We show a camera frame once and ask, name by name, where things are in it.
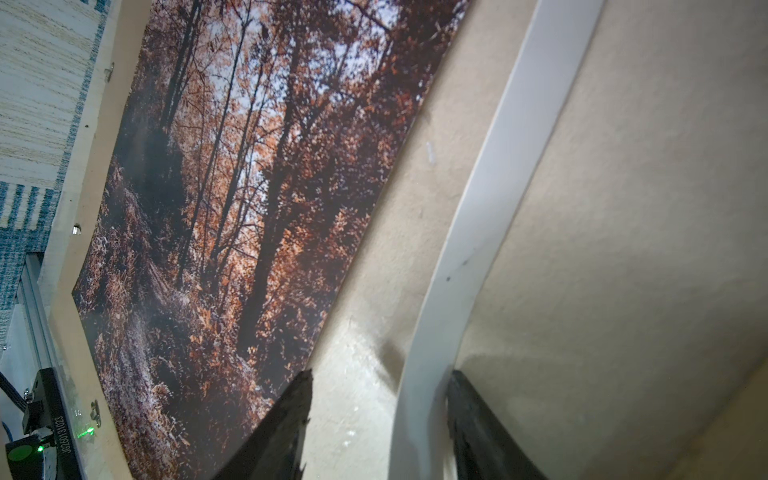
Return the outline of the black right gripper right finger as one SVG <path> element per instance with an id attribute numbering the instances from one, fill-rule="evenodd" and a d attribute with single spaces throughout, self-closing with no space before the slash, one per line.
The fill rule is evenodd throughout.
<path id="1" fill-rule="evenodd" d="M 447 425 L 459 479 L 543 479 L 469 379 L 451 372 Z"/>

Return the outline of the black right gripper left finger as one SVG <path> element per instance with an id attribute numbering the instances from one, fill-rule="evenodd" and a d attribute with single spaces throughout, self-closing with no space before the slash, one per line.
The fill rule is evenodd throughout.
<path id="1" fill-rule="evenodd" d="M 302 479 L 312 392 L 312 370 L 299 372 L 214 479 Z"/>

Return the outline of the white photo mat board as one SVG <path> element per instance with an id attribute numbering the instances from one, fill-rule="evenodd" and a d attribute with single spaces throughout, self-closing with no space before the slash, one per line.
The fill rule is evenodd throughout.
<path id="1" fill-rule="evenodd" d="M 401 374 L 391 479 L 443 474 L 440 419 L 477 295 L 590 44 L 600 1 L 537 3 L 448 231 Z"/>

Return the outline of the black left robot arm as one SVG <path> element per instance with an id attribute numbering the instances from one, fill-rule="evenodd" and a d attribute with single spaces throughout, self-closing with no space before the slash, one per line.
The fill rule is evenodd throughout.
<path id="1" fill-rule="evenodd" d="M 74 434 L 55 370 L 37 372 L 27 399 L 1 378 L 1 389 L 23 413 L 24 435 L 3 443 L 11 479 L 82 480 Z"/>

